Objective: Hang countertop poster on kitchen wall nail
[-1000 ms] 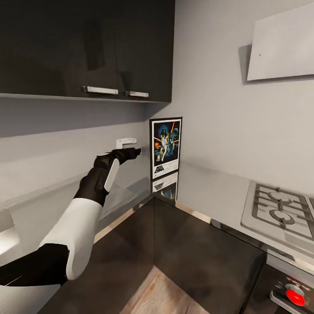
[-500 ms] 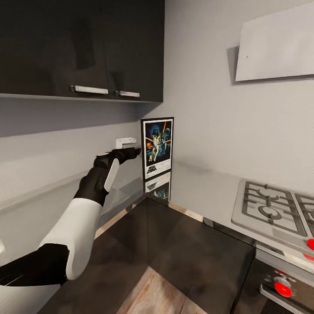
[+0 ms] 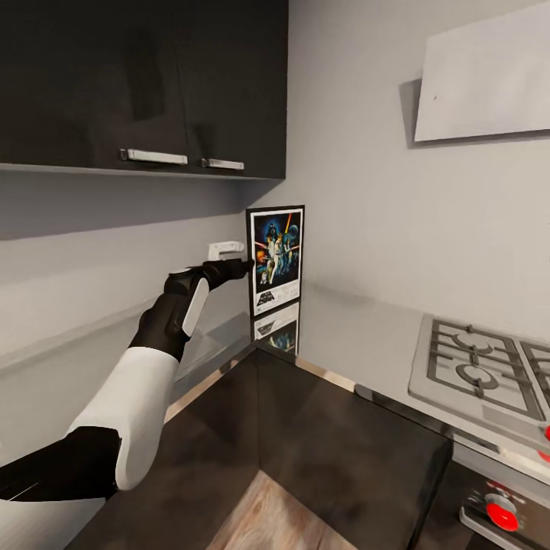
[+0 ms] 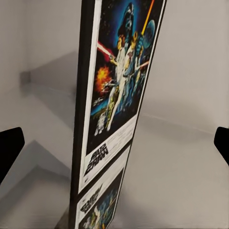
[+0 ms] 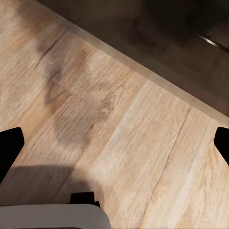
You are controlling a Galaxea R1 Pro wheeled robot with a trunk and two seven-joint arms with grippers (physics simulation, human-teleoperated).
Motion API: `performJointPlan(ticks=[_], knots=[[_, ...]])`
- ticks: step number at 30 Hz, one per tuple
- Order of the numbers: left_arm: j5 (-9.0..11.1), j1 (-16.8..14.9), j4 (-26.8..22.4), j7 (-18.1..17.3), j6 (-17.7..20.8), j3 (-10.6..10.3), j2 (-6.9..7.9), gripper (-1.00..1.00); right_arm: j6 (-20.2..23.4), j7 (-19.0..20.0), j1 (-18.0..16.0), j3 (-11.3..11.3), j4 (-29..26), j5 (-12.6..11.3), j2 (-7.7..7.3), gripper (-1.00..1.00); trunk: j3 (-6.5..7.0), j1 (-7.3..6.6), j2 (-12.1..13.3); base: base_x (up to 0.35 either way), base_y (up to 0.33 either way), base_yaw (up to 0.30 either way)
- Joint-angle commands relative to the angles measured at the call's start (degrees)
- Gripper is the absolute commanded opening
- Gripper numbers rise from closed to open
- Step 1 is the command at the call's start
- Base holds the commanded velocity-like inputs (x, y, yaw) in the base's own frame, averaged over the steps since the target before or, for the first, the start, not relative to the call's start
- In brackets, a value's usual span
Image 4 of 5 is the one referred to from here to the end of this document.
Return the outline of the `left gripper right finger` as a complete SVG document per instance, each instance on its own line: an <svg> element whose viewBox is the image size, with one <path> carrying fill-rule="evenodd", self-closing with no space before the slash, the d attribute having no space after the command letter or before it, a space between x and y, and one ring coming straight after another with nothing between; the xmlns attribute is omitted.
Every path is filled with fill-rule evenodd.
<svg viewBox="0 0 229 229"><path fill-rule="evenodd" d="M229 165L229 128L218 127L214 144Z"/></svg>

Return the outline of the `poster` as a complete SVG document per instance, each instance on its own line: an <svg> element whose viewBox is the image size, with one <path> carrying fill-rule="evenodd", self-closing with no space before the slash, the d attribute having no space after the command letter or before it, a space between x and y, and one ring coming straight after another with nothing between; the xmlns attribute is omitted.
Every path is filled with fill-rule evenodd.
<svg viewBox="0 0 229 229"><path fill-rule="evenodd" d="M167 0L82 0L70 202L133 140Z"/></svg>

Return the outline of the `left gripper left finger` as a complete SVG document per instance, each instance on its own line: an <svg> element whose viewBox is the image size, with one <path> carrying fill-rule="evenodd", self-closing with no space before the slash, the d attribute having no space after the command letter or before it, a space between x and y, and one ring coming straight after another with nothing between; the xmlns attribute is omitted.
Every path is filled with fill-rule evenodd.
<svg viewBox="0 0 229 229"><path fill-rule="evenodd" d="M0 184L25 145L21 127L0 132Z"/></svg>

